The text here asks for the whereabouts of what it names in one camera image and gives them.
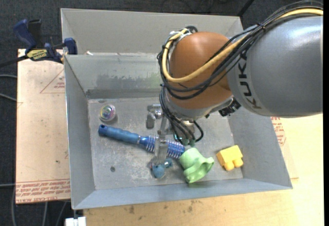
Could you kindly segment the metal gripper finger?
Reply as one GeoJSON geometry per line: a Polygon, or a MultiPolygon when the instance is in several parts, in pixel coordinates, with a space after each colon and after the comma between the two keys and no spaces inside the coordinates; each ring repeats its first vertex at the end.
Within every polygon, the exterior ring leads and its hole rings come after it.
{"type": "Polygon", "coordinates": [[[162,107],[160,104],[153,104],[147,106],[147,119],[146,128],[153,129],[155,126],[155,120],[162,118],[162,107]]]}
{"type": "Polygon", "coordinates": [[[168,145],[165,140],[155,140],[153,165],[163,164],[167,158],[168,145]]]}

